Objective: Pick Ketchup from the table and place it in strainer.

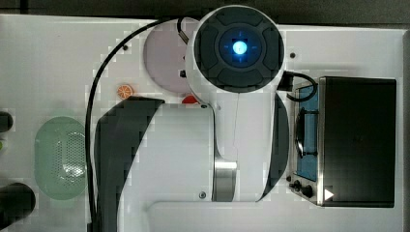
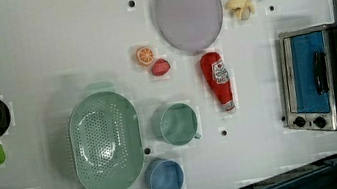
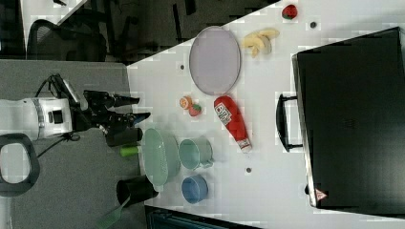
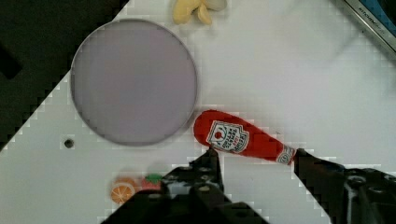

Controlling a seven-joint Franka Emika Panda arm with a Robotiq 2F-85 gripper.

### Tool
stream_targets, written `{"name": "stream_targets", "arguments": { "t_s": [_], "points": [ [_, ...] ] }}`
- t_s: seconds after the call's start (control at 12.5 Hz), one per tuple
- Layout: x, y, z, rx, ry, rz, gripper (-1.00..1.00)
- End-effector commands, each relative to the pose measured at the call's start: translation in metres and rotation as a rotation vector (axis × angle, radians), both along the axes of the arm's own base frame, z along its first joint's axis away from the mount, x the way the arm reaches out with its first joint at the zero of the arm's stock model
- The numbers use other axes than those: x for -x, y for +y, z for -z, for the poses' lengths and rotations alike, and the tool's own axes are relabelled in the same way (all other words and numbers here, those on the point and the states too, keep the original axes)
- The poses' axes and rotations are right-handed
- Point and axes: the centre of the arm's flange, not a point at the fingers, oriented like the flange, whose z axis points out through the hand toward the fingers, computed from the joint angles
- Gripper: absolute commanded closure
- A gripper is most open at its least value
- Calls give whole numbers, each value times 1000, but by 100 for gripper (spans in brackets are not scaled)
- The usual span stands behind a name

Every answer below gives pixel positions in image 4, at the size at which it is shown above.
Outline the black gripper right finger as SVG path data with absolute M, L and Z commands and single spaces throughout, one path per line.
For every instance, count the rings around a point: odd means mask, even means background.
M 298 149 L 294 173 L 332 224 L 396 224 L 396 181 L 373 168 L 346 168 Z

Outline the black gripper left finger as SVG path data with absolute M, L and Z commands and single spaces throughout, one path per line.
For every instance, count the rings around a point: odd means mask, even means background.
M 208 149 L 161 179 L 159 189 L 137 192 L 101 224 L 268 224 L 246 203 L 224 193 L 219 154 Z

